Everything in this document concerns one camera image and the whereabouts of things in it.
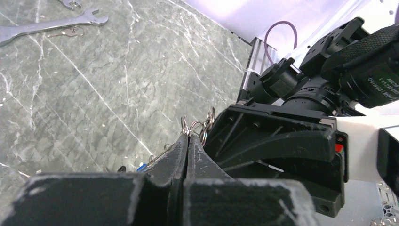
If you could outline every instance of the wire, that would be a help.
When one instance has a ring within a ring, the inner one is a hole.
[[[289,25],[289,26],[292,28],[292,31],[294,31],[294,49],[296,49],[296,46],[297,46],[297,44],[298,44],[298,33],[296,32],[295,26],[294,26],[291,22],[288,22],[288,21],[283,20],[283,21],[278,21],[277,23],[273,24],[273,25],[267,30],[266,35],[265,35],[265,37],[264,37],[264,51],[265,51],[266,56],[267,56],[267,58],[269,59],[269,61],[270,61],[271,64],[273,64],[274,62],[273,62],[273,60],[272,60],[271,57],[270,57],[269,51],[267,51],[267,46],[268,46],[268,44],[267,44],[267,37],[269,36],[270,31],[271,31],[275,26],[277,26],[277,25],[279,25],[279,24],[287,24],[287,25]]]

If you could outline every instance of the black rubber grip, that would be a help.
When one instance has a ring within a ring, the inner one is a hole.
[[[333,53],[323,64],[321,73],[348,63],[369,51],[377,50],[399,38],[399,24],[394,24],[355,42],[342,50]]]

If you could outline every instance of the gray marble surface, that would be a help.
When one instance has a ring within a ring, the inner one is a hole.
[[[0,47],[0,217],[40,172],[135,170],[238,94],[250,46],[179,0],[2,0],[0,25],[100,9],[81,37],[23,36]]]

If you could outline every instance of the key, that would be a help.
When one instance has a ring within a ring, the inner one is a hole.
[[[61,35],[66,35],[68,37],[73,37],[73,36],[82,36],[84,35],[85,30],[81,27],[73,27],[70,29],[63,30],[61,33],[55,33],[55,34],[48,34],[47,37],[55,37],[55,36],[61,36]]]
[[[65,30],[65,31],[62,31],[61,33],[55,33],[55,34],[48,34],[48,35],[46,35],[47,36],[47,38],[50,38],[50,37],[55,37],[55,36],[61,36],[61,35],[68,35],[69,37],[72,37],[72,36],[74,36],[73,35],[73,33],[72,33],[72,31],[71,32],[68,32],[68,34],[67,34],[67,32],[66,32],[67,30]]]

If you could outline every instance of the open-end wrench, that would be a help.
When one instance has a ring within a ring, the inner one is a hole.
[[[58,0],[60,1],[67,9],[75,10],[75,7],[81,7],[82,2],[80,0]]]
[[[64,27],[91,24],[94,26],[103,26],[108,22],[108,16],[97,18],[94,14],[98,13],[96,8],[87,9],[82,15],[60,20],[40,22],[20,26],[0,26],[0,46],[9,44],[14,38],[25,35],[39,33],[49,30],[55,30]]]

